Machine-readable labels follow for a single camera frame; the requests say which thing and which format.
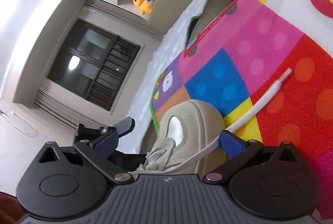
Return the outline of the colourful cartoon play mat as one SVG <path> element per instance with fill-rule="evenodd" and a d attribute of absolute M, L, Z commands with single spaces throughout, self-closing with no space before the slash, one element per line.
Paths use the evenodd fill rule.
<path fill-rule="evenodd" d="M 332 223 L 332 0 L 235 0 L 162 72 L 152 120 L 158 128 L 171 107 L 198 99 L 231 125 L 287 69 L 277 95 L 236 134 L 291 141 L 319 182 L 316 216 Z"/>

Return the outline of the dark window with railing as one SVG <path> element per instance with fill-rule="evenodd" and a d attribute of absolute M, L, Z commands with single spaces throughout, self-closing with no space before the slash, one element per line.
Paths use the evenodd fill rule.
<path fill-rule="evenodd" d="M 139 50 L 139 45 L 78 19 L 47 77 L 109 111 Z"/>

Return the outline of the yellow duck plush toy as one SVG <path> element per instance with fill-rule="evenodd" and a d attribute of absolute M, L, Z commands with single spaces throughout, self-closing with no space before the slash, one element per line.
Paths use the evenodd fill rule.
<path fill-rule="evenodd" d="M 139 8 L 141 14 L 149 14 L 152 11 L 153 0 L 133 0 L 133 4 Z"/>

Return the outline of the beige suede sneaker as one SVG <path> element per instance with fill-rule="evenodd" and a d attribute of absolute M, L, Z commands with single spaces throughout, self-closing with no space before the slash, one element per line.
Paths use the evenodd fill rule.
<path fill-rule="evenodd" d="M 206 175 L 227 161 L 221 148 L 205 150 L 225 129 L 222 115 L 211 104 L 188 100 L 170 108 L 159 125 L 158 138 L 146 160 L 130 172 L 142 174 Z"/>

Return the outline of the white fluffy blanket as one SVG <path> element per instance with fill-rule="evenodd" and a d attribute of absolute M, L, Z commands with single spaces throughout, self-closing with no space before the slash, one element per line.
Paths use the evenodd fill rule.
<path fill-rule="evenodd" d="M 184 50 L 191 21 L 203 13 L 208 1 L 192 0 L 164 35 L 162 42 L 152 56 L 152 60 L 148 63 L 143 80 L 130 103 L 127 115 L 135 120 L 135 127 L 132 133 L 119 139 L 117 148 L 119 151 L 124 153 L 140 152 L 142 141 L 152 121 L 150 101 L 155 82 Z"/>

